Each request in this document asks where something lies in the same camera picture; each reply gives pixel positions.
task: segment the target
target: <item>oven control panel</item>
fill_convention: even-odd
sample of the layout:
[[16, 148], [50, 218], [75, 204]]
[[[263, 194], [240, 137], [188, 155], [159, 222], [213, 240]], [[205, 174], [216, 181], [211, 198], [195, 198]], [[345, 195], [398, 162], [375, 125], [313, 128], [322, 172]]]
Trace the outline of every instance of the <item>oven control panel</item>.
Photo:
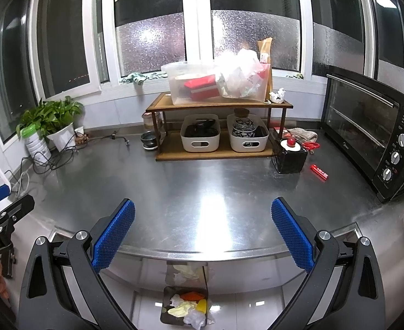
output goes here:
[[399, 125], [392, 135], [383, 160], [376, 172], [386, 188], [391, 187], [404, 168], [404, 109], [398, 115]]

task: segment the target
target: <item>potted plant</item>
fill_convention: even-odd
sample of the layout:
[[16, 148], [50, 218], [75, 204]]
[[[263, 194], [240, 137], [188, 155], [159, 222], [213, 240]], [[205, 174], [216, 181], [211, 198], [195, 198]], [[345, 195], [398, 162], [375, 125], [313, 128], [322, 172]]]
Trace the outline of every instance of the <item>potted plant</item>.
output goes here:
[[42, 101], [38, 106], [23, 113], [16, 127], [18, 136], [20, 130], [32, 124], [41, 137], [52, 140], [59, 151], [66, 147], [75, 146], [73, 120], [82, 114], [83, 105], [67, 96], [65, 100]]

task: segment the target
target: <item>oven knob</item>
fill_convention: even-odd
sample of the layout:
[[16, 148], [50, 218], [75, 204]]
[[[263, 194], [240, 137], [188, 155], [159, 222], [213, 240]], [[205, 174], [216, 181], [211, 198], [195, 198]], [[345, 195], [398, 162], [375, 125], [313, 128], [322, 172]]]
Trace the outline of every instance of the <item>oven knob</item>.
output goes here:
[[398, 142], [399, 146], [404, 147], [404, 134], [401, 134], [398, 136], [397, 142]]
[[383, 180], [389, 181], [392, 178], [392, 171], [389, 168], [386, 168], [383, 172]]
[[397, 163], [399, 163], [400, 159], [401, 159], [401, 156], [399, 155], [399, 153], [397, 151], [392, 153], [392, 164], [396, 165]]

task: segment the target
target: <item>glass jar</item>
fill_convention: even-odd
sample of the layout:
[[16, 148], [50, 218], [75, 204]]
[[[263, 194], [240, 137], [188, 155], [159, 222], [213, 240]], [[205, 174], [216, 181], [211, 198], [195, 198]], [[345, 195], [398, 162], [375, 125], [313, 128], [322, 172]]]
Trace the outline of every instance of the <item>glass jar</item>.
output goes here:
[[[161, 118], [161, 113], [156, 112], [156, 123], [157, 123], [157, 128], [160, 129], [162, 126], [162, 118]], [[152, 113], [144, 113], [143, 114], [143, 120], [144, 120], [144, 128], [147, 130], [153, 130], [153, 116]]]

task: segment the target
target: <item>metal screw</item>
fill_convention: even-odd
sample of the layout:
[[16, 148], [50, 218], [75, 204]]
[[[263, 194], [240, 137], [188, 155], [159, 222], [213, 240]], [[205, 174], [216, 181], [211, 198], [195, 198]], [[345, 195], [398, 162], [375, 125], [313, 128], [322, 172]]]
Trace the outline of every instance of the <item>metal screw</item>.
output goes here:
[[38, 237], [36, 239], [36, 245], [41, 246], [44, 242], [46, 242], [46, 239], [44, 237]]
[[322, 230], [320, 233], [318, 233], [318, 235], [320, 236], [320, 238], [322, 240], [327, 241], [328, 239], [331, 239], [331, 234], [329, 232], [327, 232], [326, 230]]
[[84, 230], [79, 231], [76, 235], [75, 238], [82, 241], [83, 239], [85, 239], [88, 236], [88, 233]]
[[369, 246], [370, 239], [368, 239], [367, 237], [361, 237], [361, 243], [364, 244], [365, 246]]

